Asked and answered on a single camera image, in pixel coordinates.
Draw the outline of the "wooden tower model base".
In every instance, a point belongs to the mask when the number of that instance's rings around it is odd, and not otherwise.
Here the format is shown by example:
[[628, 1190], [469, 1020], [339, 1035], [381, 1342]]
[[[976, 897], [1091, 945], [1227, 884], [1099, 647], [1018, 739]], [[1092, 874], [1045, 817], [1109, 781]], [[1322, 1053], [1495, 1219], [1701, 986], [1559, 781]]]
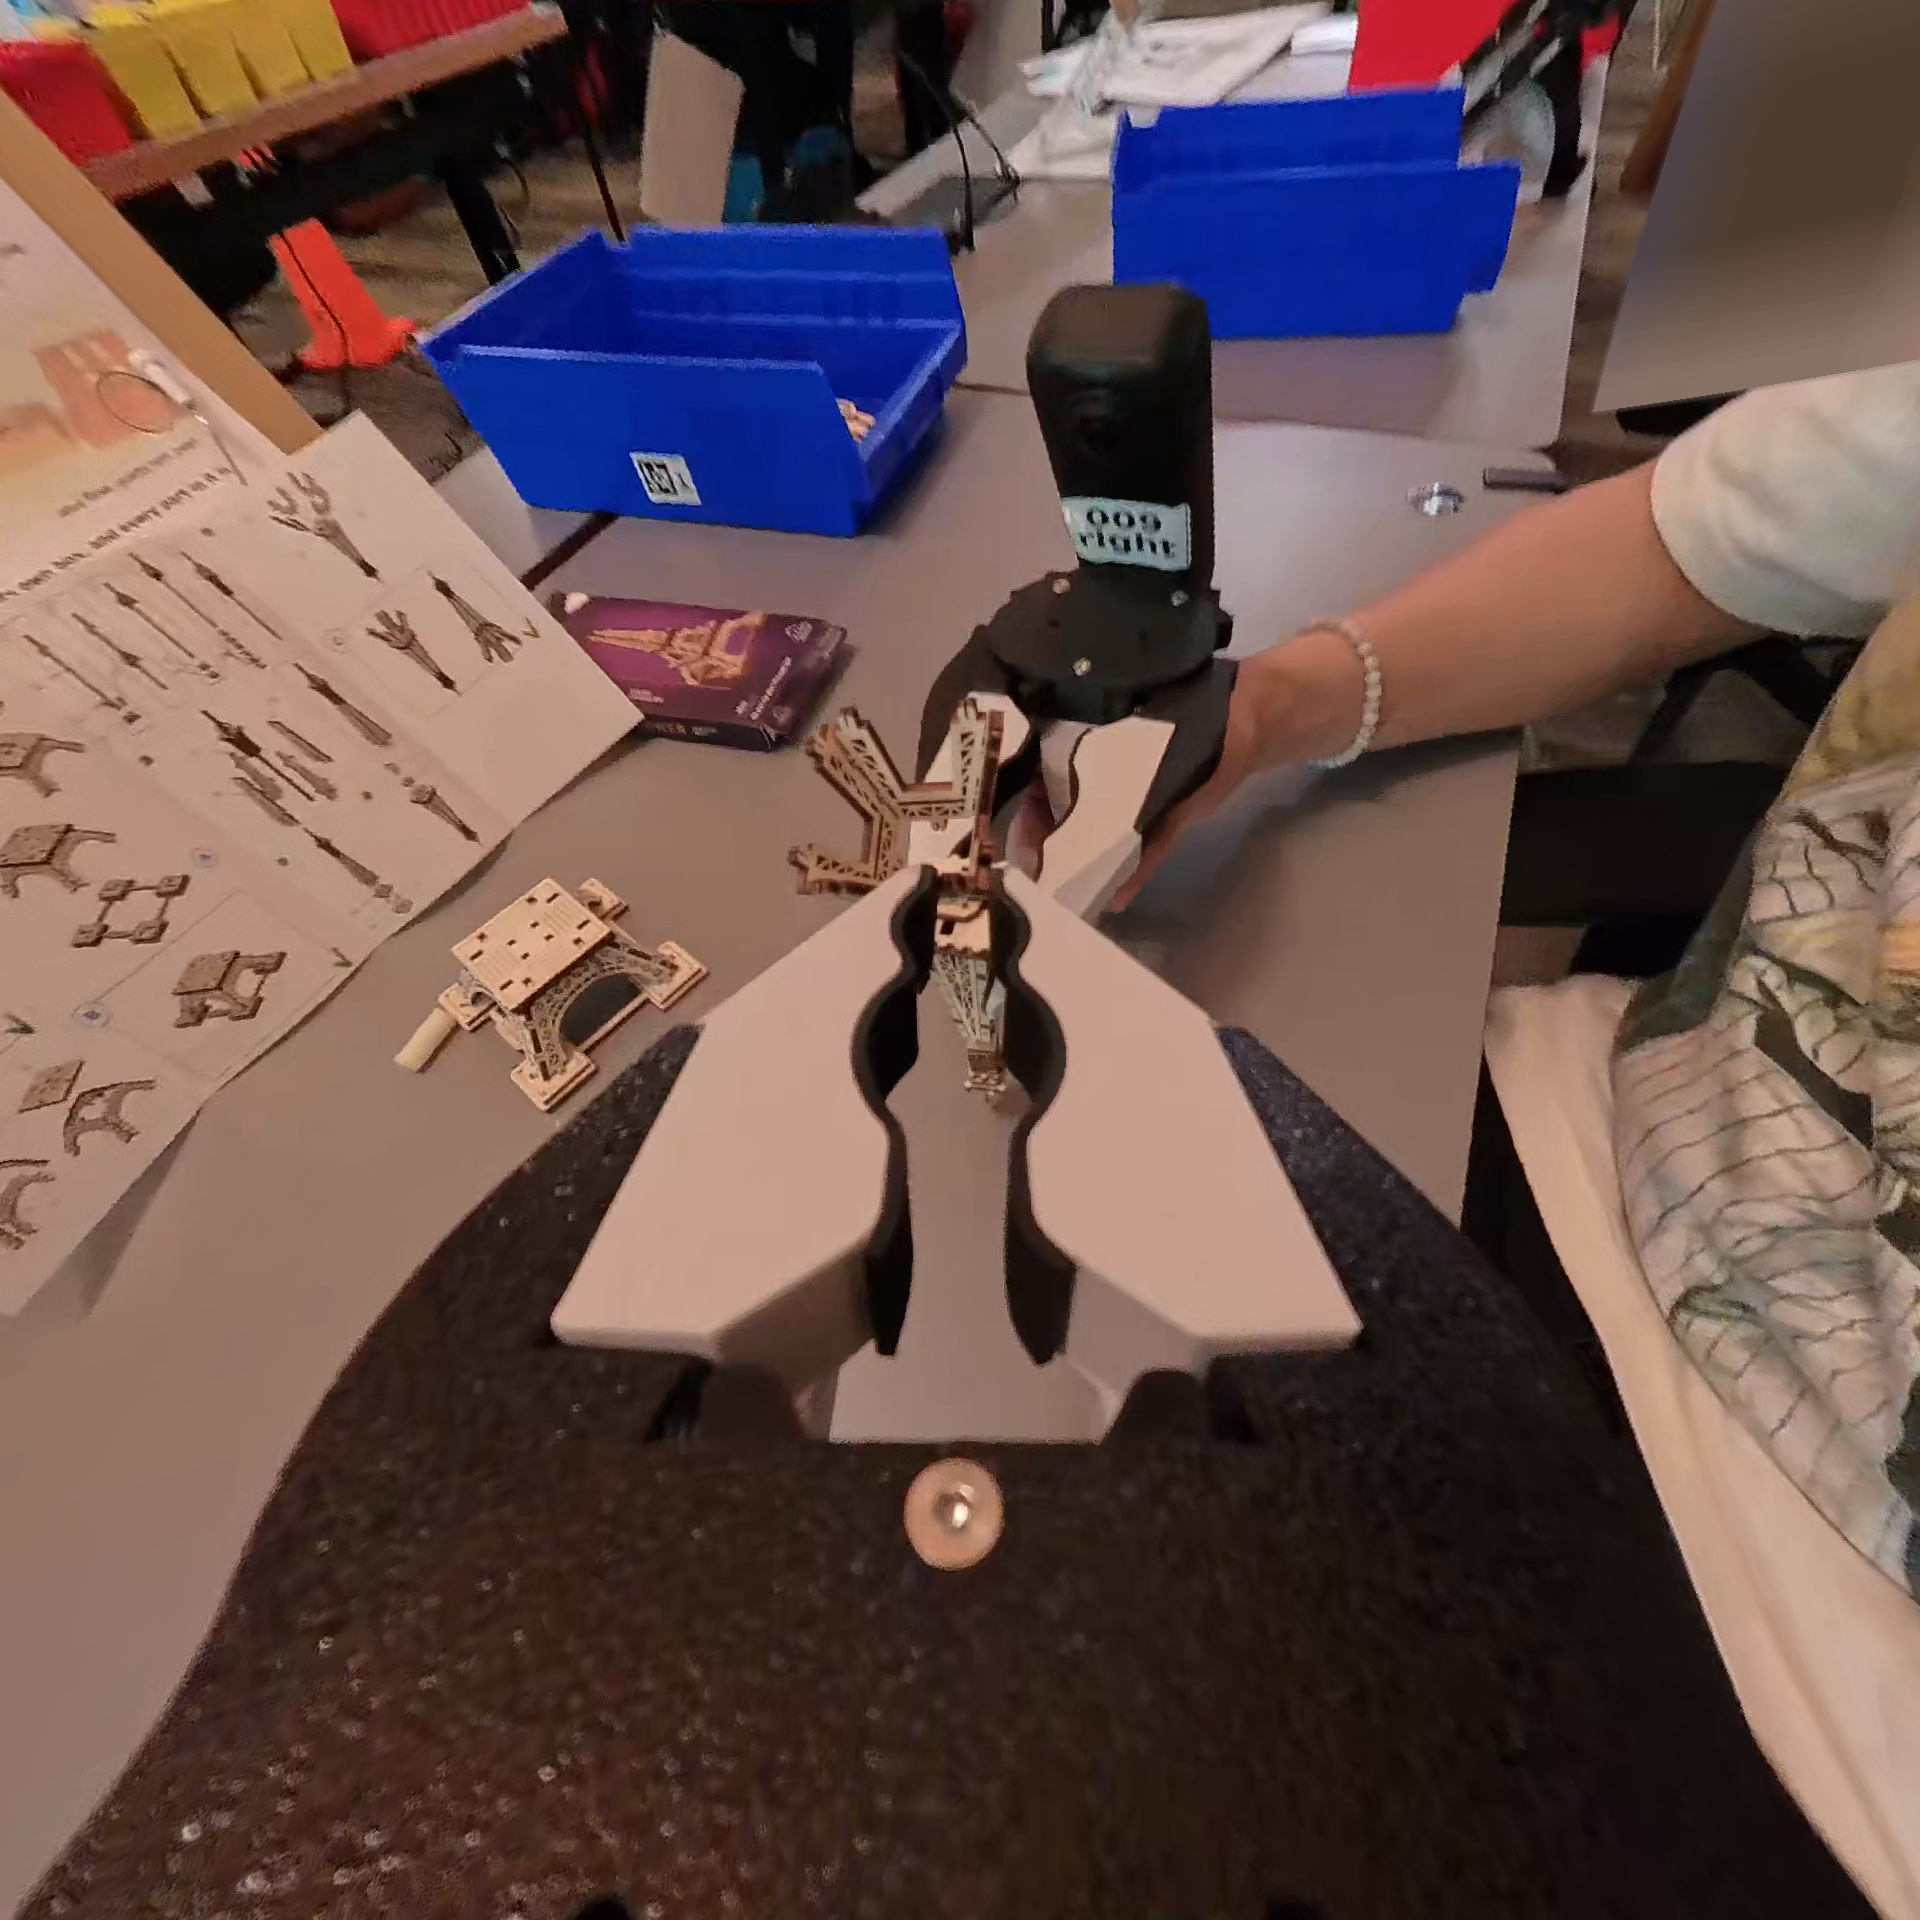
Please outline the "wooden tower model base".
[[514, 1053], [512, 1084], [550, 1114], [595, 1077], [595, 1049], [643, 1010], [668, 1012], [709, 975], [677, 942], [644, 946], [628, 905], [602, 879], [539, 879], [451, 954], [442, 993], [458, 1030], [494, 1030]]

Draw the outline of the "wooden table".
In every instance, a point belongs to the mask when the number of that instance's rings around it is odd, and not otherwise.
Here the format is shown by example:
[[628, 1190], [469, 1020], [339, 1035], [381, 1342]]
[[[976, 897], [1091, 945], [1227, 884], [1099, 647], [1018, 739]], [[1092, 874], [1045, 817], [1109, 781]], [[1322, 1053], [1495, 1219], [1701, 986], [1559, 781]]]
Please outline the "wooden table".
[[563, 41], [567, 31], [570, 28], [558, 5], [530, 5], [463, 31], [356, 63], [341, 78], [259, 102], [246, 113], [215, 117], [187, 132], [143, 140], [126, 150], [87, 159], [80, 164], [80, 172], [110, 201], [127, 201], [138, 195], [176, 186], [212, 164], [267, 150], [286, 140], [303, 138], [395, 102], [411, 102], [429, 89], [467, 79], [495, 63]]

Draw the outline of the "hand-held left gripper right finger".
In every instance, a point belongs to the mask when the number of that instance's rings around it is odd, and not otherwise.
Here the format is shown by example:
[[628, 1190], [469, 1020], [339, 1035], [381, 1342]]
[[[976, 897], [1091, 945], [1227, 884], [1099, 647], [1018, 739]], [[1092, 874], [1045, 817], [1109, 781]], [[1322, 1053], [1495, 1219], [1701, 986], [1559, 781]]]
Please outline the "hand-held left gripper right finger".
[[1003, 1284], [1035, 1364], [1107, 1423], [1144, 1375], [1359, 1334], [1214, 1022], [1034, 879], [994, 879], [1003, 1062], [1023, 1095]]

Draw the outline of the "wooden tower model section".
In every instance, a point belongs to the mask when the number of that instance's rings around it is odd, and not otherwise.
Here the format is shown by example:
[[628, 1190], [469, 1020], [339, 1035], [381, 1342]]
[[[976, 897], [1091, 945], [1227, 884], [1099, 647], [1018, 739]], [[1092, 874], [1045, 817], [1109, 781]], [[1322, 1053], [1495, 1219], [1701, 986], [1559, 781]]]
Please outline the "wooden tower model section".
[[966, 1051], [966, 1091], [1000, 1097], [1003, 988], [991, 962], [990, 884], [998, 857], [994, 819], [1018, 791], [1005, 775], [1029, 763], [1034, 725], [998, 692], [959, 701], [927, 773], [908, 780], [877, 729], [855, 709], [839, 710], [806, 739], [806, 759], [852, 806], [859, 850], [788, 850], [804, 897], [864, 897], [901, 869], [939, 878], [930, 972]]

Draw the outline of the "white folded assembly instruction sheet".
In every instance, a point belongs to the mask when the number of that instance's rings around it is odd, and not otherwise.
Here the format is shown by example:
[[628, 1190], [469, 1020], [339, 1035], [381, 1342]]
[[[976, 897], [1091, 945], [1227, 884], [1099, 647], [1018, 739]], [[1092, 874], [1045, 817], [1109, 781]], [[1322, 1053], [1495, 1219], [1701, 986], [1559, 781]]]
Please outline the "white folded assembly instruction sheet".
[[5, 589], [2, 1307], [631, 709], [363, 417]]

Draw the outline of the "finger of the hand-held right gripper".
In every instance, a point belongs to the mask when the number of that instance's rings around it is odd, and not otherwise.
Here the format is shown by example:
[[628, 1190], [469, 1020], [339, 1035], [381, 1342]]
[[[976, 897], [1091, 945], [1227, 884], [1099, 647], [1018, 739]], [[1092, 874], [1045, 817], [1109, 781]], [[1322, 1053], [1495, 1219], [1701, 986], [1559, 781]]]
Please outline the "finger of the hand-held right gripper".
[[1095, 922], [1138, 867], [1140, 817], [1174, 727], [1128, 716], [1084, 729], [1071, 755], [1071, 809], [1048, 836], [1048, 897]]
[[976, 716], [976, 890], [990, 890], [998, 867], [1035, 879], [1071, 809], [1071, 755], [1085, 729], [1031, 722], [998, 692], [979, 692]]

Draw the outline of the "person's right hand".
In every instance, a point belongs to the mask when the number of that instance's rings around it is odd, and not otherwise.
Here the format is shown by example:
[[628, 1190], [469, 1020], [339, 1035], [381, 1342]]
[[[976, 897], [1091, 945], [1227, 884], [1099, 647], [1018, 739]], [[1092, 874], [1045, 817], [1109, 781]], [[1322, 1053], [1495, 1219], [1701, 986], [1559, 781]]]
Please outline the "person's right hand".
[[1245, 658], [1214, 775], [1142, 841], [1110, 911], [1127, 910], [1180, 836], [1227, 806], [1248, 781], [1343, 750], [1356, 733], [1359, 694], [1362, 669], [1333, 631], [1302, 631]]

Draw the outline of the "person's right forearm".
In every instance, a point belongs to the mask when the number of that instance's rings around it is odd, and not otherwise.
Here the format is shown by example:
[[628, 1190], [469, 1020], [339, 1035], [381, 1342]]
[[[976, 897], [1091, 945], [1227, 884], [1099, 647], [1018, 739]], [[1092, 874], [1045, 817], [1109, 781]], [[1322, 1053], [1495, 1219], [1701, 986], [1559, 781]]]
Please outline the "person's right forearm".
[[1556, 495], [1351, 615], [1375, 750], [1523, 729], [1758, 641], [1674, 562], [1653, 461]]

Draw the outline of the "yellow storage bin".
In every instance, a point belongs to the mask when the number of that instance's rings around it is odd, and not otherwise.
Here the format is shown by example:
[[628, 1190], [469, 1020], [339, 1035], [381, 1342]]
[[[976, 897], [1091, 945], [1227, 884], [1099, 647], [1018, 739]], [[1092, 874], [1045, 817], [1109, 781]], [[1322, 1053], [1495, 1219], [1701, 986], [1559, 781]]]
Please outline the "yellow storage bin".
[[278, 99], [351, 73], [351, 49], [331, 3], [255, 3], [252, 9], [262, 52], [246, 60], [262, 93]]
[[154, 28], [203, 122], [246, 114], [306, 82], [275, 5], [164, 3]]
[[143, 13], [118, 12], [92, 18], [87, 45], [127, 109], [140, 140], [172, 140], [202, 127], [202, 109], [162, 34]]

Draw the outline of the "purple model kit box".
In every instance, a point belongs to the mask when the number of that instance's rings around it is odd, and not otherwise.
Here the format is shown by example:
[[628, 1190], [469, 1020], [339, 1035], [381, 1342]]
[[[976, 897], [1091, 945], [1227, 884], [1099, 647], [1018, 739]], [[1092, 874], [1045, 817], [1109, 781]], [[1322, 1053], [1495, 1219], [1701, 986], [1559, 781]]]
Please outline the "purple model kit box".
[[804, 739], [855, 650], [815, 615], [554, 591], [549, 612], [638, 713], [643, 735], [735, 753]]

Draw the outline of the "blue plastic storage bin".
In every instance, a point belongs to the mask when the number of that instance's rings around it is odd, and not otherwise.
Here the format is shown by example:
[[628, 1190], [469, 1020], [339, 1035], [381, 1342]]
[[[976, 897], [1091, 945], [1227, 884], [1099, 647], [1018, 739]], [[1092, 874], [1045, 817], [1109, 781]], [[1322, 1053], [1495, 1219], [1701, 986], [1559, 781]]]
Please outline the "blue plastic storage bin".
[[[530, 507], [858, 538], [968, 341], [927, 227], [588, 231], [421, 338]], [[875, 414], [852, 444], [835, 399]]]
[[1523, 167], [1462, 159], [1458, 86], [1164, 108], [1110, 156], [1117, 284], [1180, 286], [1218, 341], [1450, 332], [1498, 286]]

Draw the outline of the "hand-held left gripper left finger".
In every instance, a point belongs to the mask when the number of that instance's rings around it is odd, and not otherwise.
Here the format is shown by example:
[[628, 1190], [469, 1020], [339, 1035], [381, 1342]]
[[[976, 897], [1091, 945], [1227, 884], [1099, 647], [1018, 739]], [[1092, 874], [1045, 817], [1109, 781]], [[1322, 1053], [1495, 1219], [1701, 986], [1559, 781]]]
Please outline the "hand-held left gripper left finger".
[[824, 1436], [840, 1367], [894, 1354], [915, 1271], [892, 1092], [920, 1057], [920, 869], [710, 1012], [550, 1313], [558, 1342], [781, 1389]]

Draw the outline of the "red storage bin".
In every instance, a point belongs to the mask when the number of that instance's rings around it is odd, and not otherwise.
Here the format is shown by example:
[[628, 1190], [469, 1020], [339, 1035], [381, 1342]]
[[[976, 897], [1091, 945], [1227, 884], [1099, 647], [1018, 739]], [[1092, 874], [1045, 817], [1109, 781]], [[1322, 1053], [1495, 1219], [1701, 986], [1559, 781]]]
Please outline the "red storage bin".
[[2, 89], [78, 167], [138, 145], [103, 67], [80, 38], [5, 38]]
[[530, 7], [533, 3], [331, 3], [347, 51], [359, 63], [474, 31]]

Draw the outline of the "colour printed instruction poster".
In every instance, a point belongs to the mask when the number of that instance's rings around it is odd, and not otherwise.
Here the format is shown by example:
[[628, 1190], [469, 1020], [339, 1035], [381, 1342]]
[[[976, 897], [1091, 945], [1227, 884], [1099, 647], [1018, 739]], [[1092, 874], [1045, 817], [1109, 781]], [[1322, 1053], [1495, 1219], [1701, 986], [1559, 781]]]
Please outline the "colour printed instruction poster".
[[271, 477], [275, 444], [2, 188], [2, 594]]

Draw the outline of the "orange traffic cone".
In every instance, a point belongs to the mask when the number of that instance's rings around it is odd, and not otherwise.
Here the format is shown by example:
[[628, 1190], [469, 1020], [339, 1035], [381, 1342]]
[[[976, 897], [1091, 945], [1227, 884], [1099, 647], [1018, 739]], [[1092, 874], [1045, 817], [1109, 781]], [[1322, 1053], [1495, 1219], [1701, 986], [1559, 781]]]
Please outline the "orange traffic cone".
[[308, 327], [308, 341], [295, 350], [300, 370], [374, 370], [414, 347], [419, 327], [373, 300], [322, 222], [278, 231], [269, 237], [269, 251]]

